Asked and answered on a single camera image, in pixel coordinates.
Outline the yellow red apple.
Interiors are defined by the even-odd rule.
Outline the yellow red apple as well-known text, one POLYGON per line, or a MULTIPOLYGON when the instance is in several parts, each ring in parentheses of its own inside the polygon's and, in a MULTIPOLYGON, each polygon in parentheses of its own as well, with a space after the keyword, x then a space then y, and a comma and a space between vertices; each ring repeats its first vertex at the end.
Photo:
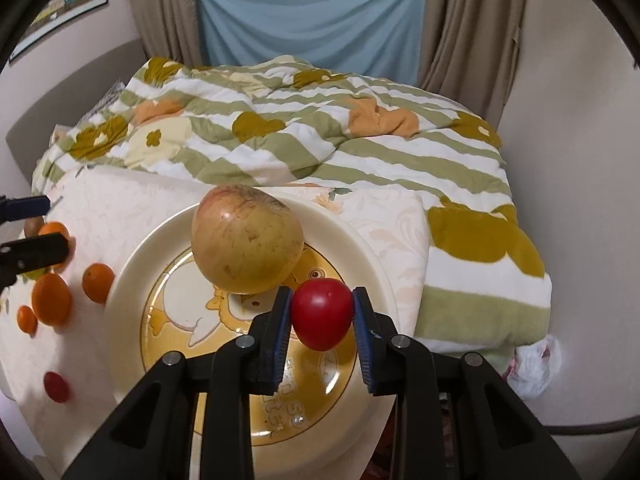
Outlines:
POLYGON ((295 268, 304 243, 302 225, 288 206, 244 184, 209 190, 191 226, 198 270, 229 294, 255 295, 277 287, 295 268))

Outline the blue cloth under window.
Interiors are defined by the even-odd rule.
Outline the blue cloth under window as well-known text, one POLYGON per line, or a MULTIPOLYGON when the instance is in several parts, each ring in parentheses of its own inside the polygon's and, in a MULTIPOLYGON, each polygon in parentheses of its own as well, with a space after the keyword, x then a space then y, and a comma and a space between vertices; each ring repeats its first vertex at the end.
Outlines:
POLYGON ((425 0, 196 0, 210 65, 290 54, 326 70, 416 84, 425 0))

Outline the red cherry tomato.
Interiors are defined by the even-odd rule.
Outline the red cherry tomato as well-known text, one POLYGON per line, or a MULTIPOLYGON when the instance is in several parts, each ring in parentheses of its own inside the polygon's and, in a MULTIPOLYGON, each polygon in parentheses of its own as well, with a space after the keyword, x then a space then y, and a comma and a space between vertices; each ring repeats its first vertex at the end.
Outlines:
POLYGON ((299 285, 291 302, 296 337, 314 351, 329 351, 345 338, 354 317, 352 291, 335 278, 314 278, 299 285))
POLYGON ((43 388, 55 403, 64 404, 70 400, 70 385, 58 373, 47 372, 43 376, 43 388))

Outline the large orange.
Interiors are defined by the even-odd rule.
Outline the large orange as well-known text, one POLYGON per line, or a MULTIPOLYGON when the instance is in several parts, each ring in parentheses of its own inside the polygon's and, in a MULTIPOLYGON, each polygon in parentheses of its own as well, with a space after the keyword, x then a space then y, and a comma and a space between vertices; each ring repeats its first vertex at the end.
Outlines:
POLYGON ((70 317, 73 296, 58 274, 46 273, 35 281, 32 289, 32 310, 38 321, 47 326, 63 326, 70 317))
POLYGON ((53 242, 55 248, 65 248, 66 253, 64 259, 52 266, 53 272, 61 273, 70 263, 70 259, 73 258, 74 239, 70 235, 70 231, 62 222, 48 221, 43 223, 38 234, 44 236, 49 242, 53 242))

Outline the green apple one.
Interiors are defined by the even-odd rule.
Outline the green apple one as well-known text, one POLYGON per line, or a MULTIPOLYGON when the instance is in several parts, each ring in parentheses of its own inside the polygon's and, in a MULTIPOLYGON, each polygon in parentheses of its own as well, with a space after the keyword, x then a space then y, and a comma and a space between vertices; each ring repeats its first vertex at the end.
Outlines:
POLYGON ((49 272, 48 268, 41 268, 41 269, 25 272, 25 273, 22 274, 22 277, 25 280, 35 281, 35 280, 38 280, 38 278, 40 278, 40 276, 43 276, 43 274, 47 274, 48 272, 49 272))

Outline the left beige curtain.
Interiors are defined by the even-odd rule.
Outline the left beige curtain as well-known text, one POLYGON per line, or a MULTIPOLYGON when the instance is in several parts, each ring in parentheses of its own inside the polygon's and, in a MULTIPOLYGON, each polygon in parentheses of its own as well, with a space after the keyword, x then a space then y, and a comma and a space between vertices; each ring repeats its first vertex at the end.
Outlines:
POLYGON ((186 66, 202 64, 195 0, 129 0, 142 47, 186 66))

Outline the white plastic bag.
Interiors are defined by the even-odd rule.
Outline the white plastic bag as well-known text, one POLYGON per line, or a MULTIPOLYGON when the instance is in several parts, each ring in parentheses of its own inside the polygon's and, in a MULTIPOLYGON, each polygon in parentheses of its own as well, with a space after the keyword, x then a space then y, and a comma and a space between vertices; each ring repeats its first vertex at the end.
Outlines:
POLYGON ((559 341, 549 334, 534 344, 516 348, 503 379, 522 400, 534 400, 558 376, 562 363, 559 341))

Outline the cream duck print plate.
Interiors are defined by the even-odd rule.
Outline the cream duck print plate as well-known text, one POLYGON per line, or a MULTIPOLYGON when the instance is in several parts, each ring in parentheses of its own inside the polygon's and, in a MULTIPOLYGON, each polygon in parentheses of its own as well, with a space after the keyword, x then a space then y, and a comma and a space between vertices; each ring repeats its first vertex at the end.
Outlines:
MULTIPOLYGON (((396 301, 381 258, 352 214, 352 203, 323 206, 314 188, 278 188, 274 196, 296 215, 305 250, 285 280, 296 288, 335 278, 364 288, 376 310, 395 316, 396 301)), ((126 398, 153 365, 175 356, 209 365, 230 341, 258 344, 257 324, 276 301, 268 290, 238 296, 217 290, 191 249, 194 206, 165 219, 125 263, 106 306, 107 355, 117 400, 126 398)), ((327 352, 288 344, 277 392, 251 396, 254 471, 259 479, 357 479, 366 469, 391 398, 371 396, 362 380, 356 338, 347 334, 327 352)))

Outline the framed landscape picture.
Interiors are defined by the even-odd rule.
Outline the framed landscape picture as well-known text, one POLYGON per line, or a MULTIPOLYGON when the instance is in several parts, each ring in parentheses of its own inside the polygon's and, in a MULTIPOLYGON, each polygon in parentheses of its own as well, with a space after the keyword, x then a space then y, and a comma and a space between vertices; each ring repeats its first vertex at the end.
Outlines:
POLYGON ((26 50, 67 22, 105 6, 108 0, 50 0, 29 24, 9 57, 13 62, 26 50))

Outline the beige curtain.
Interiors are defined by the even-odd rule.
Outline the beige curtain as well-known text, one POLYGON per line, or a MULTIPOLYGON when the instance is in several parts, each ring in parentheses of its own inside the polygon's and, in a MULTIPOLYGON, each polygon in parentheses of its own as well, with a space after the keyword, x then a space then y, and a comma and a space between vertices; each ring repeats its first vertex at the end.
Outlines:
POLYGON ((186 66, 202 64, 195 0, 129 0, 142 47, 186 66))
POLYGON ((499 125, 526 0, 425 0, 418 86, 499 125))

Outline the green striped floral duvet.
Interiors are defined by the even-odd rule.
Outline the green striped floral duvet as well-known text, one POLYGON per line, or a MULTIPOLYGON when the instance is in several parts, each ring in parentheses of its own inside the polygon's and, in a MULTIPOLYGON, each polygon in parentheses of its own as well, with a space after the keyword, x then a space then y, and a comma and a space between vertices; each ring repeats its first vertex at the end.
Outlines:
POLYGON ((253 66, 146 61, 43 153, 32 190, 88 165, 205 184, 410 191, 428 227, 416 333, 438 352, 534 344, 552 281, 518 214, 496 130, 461 104, 281 55, 253 66))

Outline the small mandarin front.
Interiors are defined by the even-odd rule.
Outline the small mandarin front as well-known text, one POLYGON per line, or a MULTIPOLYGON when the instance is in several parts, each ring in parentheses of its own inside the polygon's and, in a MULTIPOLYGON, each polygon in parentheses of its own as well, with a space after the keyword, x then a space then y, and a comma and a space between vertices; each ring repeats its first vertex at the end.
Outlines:
POLYGON ((21 306, 16 312, 16 322, 18 328, 29 336, 34 336, 37 330, 38 318, 29 306, 21 306))

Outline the right beige curtain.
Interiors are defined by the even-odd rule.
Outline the right beige curtain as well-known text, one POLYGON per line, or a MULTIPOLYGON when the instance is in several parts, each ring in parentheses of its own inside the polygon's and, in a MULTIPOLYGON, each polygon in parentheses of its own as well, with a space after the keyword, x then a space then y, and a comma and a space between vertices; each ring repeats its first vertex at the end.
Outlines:
POLYGON ((418 86, 499 125, 526 0, 425 0, 418 86))

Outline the brown kiwi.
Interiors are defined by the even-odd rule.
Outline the brown kiwi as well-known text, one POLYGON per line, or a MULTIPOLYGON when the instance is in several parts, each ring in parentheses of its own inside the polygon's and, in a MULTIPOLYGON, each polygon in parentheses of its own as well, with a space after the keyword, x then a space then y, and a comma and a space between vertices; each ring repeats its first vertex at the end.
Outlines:
POLYGON ((37 236, 44 225, 42 217, 28 218, 24 222, 24 235, 29 237, 37 236))

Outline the grey headboard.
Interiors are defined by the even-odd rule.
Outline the grey headboard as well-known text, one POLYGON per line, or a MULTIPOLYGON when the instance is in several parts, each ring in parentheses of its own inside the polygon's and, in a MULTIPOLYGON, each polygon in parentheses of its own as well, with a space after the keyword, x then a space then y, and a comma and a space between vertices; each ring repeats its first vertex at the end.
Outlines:
POLYGON ((76 125, 116 82, 126 82, 146 61, 140 39, 122 44, 78 68, 9 128, 6 144, 22 176, 30 181, 55 125, 76 125))

